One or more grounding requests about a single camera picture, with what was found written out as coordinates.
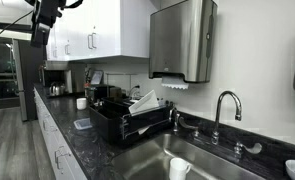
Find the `white ceramic mug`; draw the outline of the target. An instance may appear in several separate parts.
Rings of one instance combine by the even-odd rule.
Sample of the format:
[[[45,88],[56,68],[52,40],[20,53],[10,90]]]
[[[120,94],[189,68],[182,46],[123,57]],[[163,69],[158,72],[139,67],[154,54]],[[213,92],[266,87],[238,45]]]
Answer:
[[[182,158],[172,158],[170,160],[169,179],[185,180],[187,173],[191,169],[191,164]]]

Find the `small white cup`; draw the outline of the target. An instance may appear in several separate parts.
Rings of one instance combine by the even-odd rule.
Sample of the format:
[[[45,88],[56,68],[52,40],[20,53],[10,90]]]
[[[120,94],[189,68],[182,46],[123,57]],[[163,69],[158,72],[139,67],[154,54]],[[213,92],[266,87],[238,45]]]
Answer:
[[[86,98],[78,98],[76,100],[76,103],[77,103],[78,110],[84,110],[87,107],[87,99]]]

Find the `stainless steel sink basin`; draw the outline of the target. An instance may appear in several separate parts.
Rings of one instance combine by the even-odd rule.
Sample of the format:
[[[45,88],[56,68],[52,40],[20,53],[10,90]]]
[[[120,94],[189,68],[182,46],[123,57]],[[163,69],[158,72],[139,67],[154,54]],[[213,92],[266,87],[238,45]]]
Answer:
[[[182,138],[163,134],[112,160],[125,180],[170,180],[174,160],[181,160],[184,180],[264,180],[228,160]]]

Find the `white square plate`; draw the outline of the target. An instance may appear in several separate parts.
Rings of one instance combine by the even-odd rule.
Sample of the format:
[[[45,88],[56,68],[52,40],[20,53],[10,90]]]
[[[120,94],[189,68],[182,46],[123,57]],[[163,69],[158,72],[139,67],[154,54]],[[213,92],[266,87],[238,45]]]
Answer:
[[[156,108],[158,106],[159,103],[156,97],[156,93],[154,90],[152,90],[143,98],[141,98],[138,102],[135,102],[133,105],[131,105],[129,107],[129,112],[131,114],[135,114],[148,109]]]

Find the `black dish drying rack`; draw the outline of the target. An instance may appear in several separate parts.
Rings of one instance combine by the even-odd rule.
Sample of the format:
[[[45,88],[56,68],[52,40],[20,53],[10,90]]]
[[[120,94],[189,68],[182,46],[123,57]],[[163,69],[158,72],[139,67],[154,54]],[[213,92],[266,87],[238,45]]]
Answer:
[[[131,114],[129,102],[118,98],[102,98],[100,105],[89,109],[90,120],[98,134],[110,144],[130,144],[169,128],[173,105],[166,103]]]

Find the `framed picture on counter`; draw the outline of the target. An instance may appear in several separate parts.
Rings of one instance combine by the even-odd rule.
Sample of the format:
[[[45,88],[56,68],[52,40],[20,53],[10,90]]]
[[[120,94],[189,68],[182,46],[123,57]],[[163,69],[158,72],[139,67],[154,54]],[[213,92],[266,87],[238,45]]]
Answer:
[[[102,77],[103,77],[103,72],[101,70],[94,71],[90,83],[91,84],[100,84]]]

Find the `steel paper towel dispenser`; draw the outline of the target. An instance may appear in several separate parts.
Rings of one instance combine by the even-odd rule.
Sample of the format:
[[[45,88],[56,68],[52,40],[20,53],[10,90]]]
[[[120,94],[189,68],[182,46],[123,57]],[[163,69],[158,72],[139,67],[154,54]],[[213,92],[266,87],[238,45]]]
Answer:
[[[150,16],[150,79],[210,81],[217,9],[213,0],[183,0]]]

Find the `chrome gooseneck faucet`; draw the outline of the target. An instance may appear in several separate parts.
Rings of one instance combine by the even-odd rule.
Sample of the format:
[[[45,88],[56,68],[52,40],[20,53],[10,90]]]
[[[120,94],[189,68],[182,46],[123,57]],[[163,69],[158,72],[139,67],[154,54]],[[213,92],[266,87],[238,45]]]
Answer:
[[[230,95],[235,102],[235,106],[236,106],[235,120],[237,120],[237,121],[242,120],[242,104],[241,104],[239,97],[232,91],[222,92],[218,97],[214,129],[213,129],[212,136],[211,136],[211,142],[214,145],[218,145],[218,143],[219,143],[219,131],[218,130],[219,130],[219,124],[220,124],[221,107],[222,107],[222,101],[226,95]]]

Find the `steel kettle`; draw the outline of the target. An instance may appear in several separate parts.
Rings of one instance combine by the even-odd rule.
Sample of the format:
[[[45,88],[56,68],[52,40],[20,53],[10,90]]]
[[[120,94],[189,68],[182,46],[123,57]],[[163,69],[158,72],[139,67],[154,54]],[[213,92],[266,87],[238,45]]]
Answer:
[[[50,95],[59,96],[65,92],[65,84],[61,82],[53,82],[50,86]]]

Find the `black coffee machine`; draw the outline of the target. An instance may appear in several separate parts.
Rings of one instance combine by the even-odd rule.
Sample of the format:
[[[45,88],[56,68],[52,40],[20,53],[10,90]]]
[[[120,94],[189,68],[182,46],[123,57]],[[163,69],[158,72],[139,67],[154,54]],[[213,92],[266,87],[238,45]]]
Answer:
[[[70,70],[41,70],[41,83],[44,87],[47,87],[50,95],[50,86],[53,82],[61,82],[65,84],[65,94],[73,92],[72,78]]]

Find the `white lower cabinets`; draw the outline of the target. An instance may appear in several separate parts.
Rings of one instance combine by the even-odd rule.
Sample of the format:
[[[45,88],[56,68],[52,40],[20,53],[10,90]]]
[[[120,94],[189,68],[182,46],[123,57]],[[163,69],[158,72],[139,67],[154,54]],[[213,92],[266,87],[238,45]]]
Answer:
[[[87,180],[37,90],[34,90],[34,94],[39,125],[56,180]]]

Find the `stainless steel refrigerator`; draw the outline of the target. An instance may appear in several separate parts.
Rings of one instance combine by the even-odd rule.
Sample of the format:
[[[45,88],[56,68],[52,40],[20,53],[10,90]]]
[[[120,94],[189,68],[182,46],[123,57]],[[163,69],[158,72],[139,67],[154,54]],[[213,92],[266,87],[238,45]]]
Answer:
[[[22,121],[36,120],[34,84],[39,83],[39,66],[46,59],[43,48],[30,45],[27,40],[12,40]]]

